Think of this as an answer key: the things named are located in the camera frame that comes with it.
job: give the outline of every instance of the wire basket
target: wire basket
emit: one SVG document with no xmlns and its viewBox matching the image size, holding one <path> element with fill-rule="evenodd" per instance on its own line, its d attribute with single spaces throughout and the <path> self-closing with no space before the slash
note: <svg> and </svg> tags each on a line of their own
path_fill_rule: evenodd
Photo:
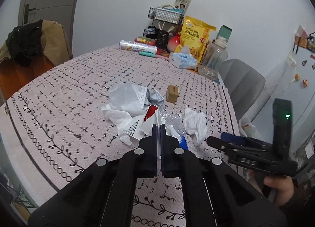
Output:
<svg viewBox="0 0 315 227">
<path fill-rule="evenodd" d="M 148 18 L 180 25 L 183 20 L 183 15 L 169 9 L 150 8 Z"/>
</svg>

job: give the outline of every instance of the table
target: table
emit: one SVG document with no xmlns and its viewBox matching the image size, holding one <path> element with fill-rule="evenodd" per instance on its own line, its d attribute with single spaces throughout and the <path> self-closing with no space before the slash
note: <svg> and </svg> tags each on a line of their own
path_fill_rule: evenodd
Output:
<svg viewBox="0 0 315 227">
<path fill-rule="evenodd" d="M 239 135 L 225 87 L 164 59 L 143 57 L 117 45 L 86 53 L 24 86 L 7 101 L 9 114 L 0 112 L 8 160 L 24 196 L 36 207 L 96 159 L 118 159 L 137 147 L 122 143 L 116 127 L 100 111 L 117 79 L 155 88 L 162 95 L 170 84 L 176 85 L 176 104 L 165 102 L 163 110 L 176 113 L 191 107 L 206 114 L 208 136 Z M 205 142 L 195 147 L 192 137 L 187 135 L 186 140 L 197 157 L 218 156 L 226 161 L 225 155 Z M 181 189 L 179 178 L 165 179 L 159 170 L 155 179 L 138 179 L 131 226 L 185 226 Z"/>
</svg>

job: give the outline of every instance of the plastic wrap roll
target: plastic wrap roll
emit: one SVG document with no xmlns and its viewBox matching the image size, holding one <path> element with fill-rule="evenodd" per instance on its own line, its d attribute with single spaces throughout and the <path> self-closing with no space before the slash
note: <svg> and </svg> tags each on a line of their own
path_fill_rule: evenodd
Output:
<svg viewBox="0 0 315 227">
<path fill-rule="evenodd" d="M 157 53 L 158 48 L 155 46 L 150 46 L 142 43 L 137 42 L 127 42 L 127 41 L 120 41 L 119 48 L 134 52 L 144 51 L 144 52 L 150 52 L 153 54 Z"/>
</svg>

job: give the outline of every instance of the red package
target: red package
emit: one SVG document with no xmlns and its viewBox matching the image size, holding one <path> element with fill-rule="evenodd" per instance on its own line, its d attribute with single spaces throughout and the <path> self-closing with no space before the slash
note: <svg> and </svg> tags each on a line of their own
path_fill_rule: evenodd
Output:
<svg viewBox="0 0 315 227">
<path fill-rule="evenodd" d="M 144 117 L 144 121 L 146 121 L 148 118 L 150 118 L 154 113 L 155 111 L 157 110 L 158 108 L 155 106 L 155 105 L 150 105 L 149 106 L 149 109 Z"/>
<path fill-rule="evenodd" d="M 143 43 L 143 44 L 147 44 L 150 46 L 155 46 L 155 40 L 154 39 L 150 39 L 150 38 L 147 38 L 144 36 L 139 36 L 139 37 L 135 38 L 134 42 Z"/>
</svg>

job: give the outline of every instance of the metal screw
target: metal screw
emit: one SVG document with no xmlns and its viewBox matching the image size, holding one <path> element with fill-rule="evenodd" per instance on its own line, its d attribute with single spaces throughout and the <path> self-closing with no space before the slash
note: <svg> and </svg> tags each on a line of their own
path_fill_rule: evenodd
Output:
<svg viewBox="0 0 315 227">
<path fill-rule="evenodd" d="M 106 159 L 98 159 L 97 161 L 96 161 L 96 164 L 98 165 L 98 166 L 104 166 L 105 164 L 106 164 Z"/>
<path fill-rule="evenodd" d="M 176 149 L 174 150 L 174 152 L 175 152 L 176 154 L 183 154 L 183 153 L 184 153 L 184 149 L 182 149 L 182 148 L 176 148 Z"/>
<path fill-rule="evenodd" d="M 222 160 L 220 158 L 213 158 L 212 160 L 212 163 L 215 164 L 215 165 L 221 165 L 222 163 Z"/>
<path fill-rule="evenodd" d="M 144 153 L 144 150 L 143 150 L 142 148 L 137 148 L 137 149 L 134 150 L 134 153 L 135 153 L 136 155 L 141 155 L 141 154 Z"/>
</svg>

